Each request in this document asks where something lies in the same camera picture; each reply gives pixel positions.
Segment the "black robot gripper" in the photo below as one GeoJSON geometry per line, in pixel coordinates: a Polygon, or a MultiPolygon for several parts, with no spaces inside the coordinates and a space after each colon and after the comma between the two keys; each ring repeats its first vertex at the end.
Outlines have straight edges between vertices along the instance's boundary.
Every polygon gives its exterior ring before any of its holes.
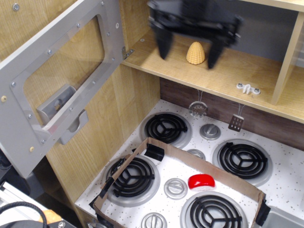
{"type": "Polygon", "coordinates": [[[225,45],[240,39],[238,30],[243,19],[215,0],[151,0],[148,6],[162,59],[170,51],[174,34],[202,38],[212,41],[208,57],[208,68],[212,69],[225,45]]]}

